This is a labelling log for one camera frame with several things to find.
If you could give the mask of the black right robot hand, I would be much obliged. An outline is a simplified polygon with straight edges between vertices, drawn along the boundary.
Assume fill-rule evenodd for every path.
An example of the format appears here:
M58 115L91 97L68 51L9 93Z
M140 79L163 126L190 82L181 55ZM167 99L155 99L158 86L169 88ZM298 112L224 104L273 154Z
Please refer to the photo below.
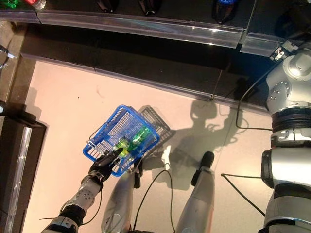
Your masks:
M289 8L291 29L288 38L302 41L311 39L311 1L294 0Z

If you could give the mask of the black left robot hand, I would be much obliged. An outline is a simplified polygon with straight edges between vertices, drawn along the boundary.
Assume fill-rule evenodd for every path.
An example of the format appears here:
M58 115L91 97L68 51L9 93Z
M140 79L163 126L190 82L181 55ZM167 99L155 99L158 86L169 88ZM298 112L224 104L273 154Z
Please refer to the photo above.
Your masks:
M98 158L91 168L88 175L98 182L103 183L106 181L112 173L112 169L115 166L115 160L123 152L123 148L117 150L105 151L103 155Z

